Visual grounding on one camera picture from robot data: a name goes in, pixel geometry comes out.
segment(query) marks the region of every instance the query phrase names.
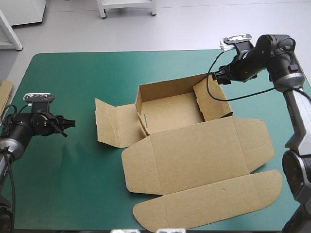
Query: white object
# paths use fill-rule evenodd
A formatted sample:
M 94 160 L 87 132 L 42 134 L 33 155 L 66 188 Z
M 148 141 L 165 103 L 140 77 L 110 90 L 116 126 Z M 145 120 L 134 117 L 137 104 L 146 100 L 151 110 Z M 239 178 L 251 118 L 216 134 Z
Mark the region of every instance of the white object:
M 0 0 L 10 25 L 42 22 L 46 0 Z
M 156 233 L 186 233 L 184 228 L 164 228 L 158 229 Z
M 97 0 L 102 18 L 106 18 L 106 9 L 124 7 L 151 7 L 152 15 L 156 15 L 156 0 Z
M 234 45 L 229 45 L 225 42 L 225 39 L 228 41 L 239 41 L 239 40 L 251 40 L 252 37 L 249 34 L 241 34 L 241 35 L 234 35 L 234 36 L 227 36 L 221 39 L 220 41 L 220 48 L 223 51 L 229 51 L 235 49 Z
M 23 46 L 0 10 L 0 49 L 22 50 Z
M 140 233 L 137 229 L 114 229 L 110 233 Z

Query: white furniture leg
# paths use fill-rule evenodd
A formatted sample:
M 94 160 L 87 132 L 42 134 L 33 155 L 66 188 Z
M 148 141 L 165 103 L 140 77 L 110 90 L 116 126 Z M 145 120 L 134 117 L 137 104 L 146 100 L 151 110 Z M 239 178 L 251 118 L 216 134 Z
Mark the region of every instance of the white furniture leg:
M 0 49 L 16 49 L 18 51 L 21 51 L 23 49 L 21 42 L 19 41 L 18 37 L 12 30 L 12 27 L 6 20 L 1 10 L 0 10 L 0 30 L 2 30 L 4 34 L 7 36 L 6 41 L 1 42 L 0 40 Z
M 101 14 L 101 17 L 106 18 L 106 12 L 103 8 L 102 0 L 97 0 L 97 5 L 98 5 L 99 13 Z
M 152 15 L 156 15 L 156 0 L 151 0 Z

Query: gray floor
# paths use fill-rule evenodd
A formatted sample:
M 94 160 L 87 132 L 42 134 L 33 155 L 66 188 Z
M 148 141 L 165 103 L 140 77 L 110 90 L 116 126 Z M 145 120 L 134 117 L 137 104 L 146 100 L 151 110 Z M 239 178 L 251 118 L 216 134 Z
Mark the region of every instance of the gray floor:
M 43 52 L 216 49 L 227 35 L 249 33 L 255 43 L 261 34 L 286 33 L 311 78 L 310 10 L 311 0 L 157 0 L 157 16 L 130 8 L 101 19 L 96 0 L 47 0 L 43 24 L 14 29 L 23 51 L 0 50 L 0 77 L 15 92 Z

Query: cardboard flap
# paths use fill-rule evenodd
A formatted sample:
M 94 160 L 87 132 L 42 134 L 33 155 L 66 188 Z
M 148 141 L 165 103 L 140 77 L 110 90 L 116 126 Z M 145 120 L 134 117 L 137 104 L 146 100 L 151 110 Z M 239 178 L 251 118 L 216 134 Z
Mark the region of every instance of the cardboard flap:
M 274 157 L 274 147 L 263 120 L 234 117 L 233 122 L 250 172 Z
M 95 104 L 98 141 L 124 148 L 145 137 L 134 104 L 114 107 L 99 99 Z
M 122 153 L 126 187 L 134 193 L 162 194 L 151 138 L 146 137 Z
M 135 205 L 133 213 L 151 232 L 189 229 L 266 208 L 281 188 L 281 174 L 267 171 L 164 195 Z
M 12 90 L 12 82 L 11 81 L 3 81 L 0 85 L 0 115 L 3 112 L 3 109 L 5 108 L 10 94 Z
M 224 116 L 231 116 L 233 111 L 229 102 L 214 100 L 207 92 L 207 79 L 203 79 L 193 87 L 200 110 L 205 121 L 219 119 Z M 211 77 L 208 80 L 208 87 L 213 96 L 219 99 L 226 99 L 221 86 Z
M 153 134 L 122 161 L 129 191 L 166 195 L 248 175 L 273 156 L 262 121 L 225 117 Z

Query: cardboard piece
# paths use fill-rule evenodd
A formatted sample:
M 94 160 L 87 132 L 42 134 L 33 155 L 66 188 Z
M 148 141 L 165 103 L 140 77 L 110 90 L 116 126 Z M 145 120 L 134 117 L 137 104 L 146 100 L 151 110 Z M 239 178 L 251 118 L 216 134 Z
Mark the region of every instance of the cardboard piece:
M 135 104 L 114 107 L 96 99 L 98 141 L 123 148 L 147 135 L 232 115 L 228 102 L 216 103 L 208 95 L 206 77 L 140 85 Z M 210 80 L 213 94 L 225 98 L 221 86 Z
M 11 81 L 3 81 L 0 85 L 0 115 L 2 114 L 12 91 L 12 82 Z
M 135 205 L 133 213 L 151 232 L 189 229 L 266 208 L 281 189 L 280 172 L 266 171 L 148 200 Z
M 133 209 L 136 220 L 155 232 L 269 206 L 281 192 L 281 174 L 250 173 L 273 157 L 262 120 L 229 116 L 150 135 L 125 149 L 122 163 L 129 191 L 163 195 Z
M 273 157 L 263 121 L 230 116 L 153 134 L 122 163 L 130 192 L 166 195 L 248 175 Z
M 134 104 L 114 107 L 99 99 L 95 99 L 95 104 L 99 141 L 123 148 L 145 137 Z

